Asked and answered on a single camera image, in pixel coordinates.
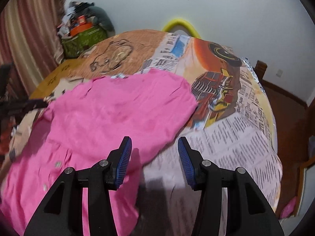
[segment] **green storage box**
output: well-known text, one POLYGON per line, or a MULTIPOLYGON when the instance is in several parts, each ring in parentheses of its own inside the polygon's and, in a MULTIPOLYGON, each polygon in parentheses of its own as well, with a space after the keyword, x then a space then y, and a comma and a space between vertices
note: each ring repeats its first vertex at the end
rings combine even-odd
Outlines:
POLYGON ((106 31, 99 25, 93 26, 70 39, 62 39, 65 58, 77 58, 80 54, 107 38, 106 31))

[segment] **yellow wooden board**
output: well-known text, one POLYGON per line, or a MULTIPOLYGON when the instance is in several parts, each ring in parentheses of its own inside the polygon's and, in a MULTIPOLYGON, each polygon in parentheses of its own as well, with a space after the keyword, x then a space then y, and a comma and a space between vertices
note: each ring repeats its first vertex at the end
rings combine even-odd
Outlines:
POLYGON ((70 70, 80 66, 86 59, 67 59, 43 80, 30 95, 30 99, 44 98, 57 87, 61 78, 68 77, 70 70))

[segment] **pink cloth on floor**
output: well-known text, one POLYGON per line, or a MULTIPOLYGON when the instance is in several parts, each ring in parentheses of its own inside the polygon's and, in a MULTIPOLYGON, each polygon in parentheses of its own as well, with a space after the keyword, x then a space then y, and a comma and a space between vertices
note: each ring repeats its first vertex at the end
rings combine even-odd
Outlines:
MULTIPOLYGON (((52 102, 35 124, 8 173, 1 211, 23 235, 40 201, 66 167, 89 168, 130 136, 133 150, 127 175, 118 191, 110 191, 118 235, 129 235, 138 219, 134 206, 142 166, 173 141, 195 108, 187 81, 162 70, 78 85, 52 102)), ((82 209, 83 232, 89 235, 86 189, 82 209)))

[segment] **baseboard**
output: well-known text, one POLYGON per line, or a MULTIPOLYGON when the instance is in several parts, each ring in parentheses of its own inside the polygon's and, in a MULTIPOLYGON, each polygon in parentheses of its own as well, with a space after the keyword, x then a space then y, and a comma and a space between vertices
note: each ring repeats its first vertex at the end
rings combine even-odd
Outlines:
POLYGON ((274 85, 271 82, 265 81, 265 80, 261 80, 260 81, 261 85, 266 86, 267 88, 270 88, 288 98, 291 98, 292 100, 294 100, 295 102, 297 102, 298 104, 300 104, 301 106, 303 106, 305 109, 307 109, 308 105, 306 104, 305 101, 303 101, 302 99, 298 98, 297 96, 293 95, 292 93, 280 88, 277 85, 274 85))

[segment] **wooden frame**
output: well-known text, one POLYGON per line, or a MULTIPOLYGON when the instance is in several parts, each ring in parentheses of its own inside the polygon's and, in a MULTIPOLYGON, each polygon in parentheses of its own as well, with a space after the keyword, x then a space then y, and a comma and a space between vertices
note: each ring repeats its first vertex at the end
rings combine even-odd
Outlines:
POLYGON ((297 216, 300 212, 301 202, 302 202, 301 200, 302 200, 303 193, 304 193, 305 172, 308 168, 312 167, 313 165, 315 165, 315 156, 312 157, 311 159, 309 159, 307 162, 304 162, 300 166, 299 188, 298 188, 298 192, 297 192, 296 205, 295 205, 294 211, 293 211, 294 216, 297 216))

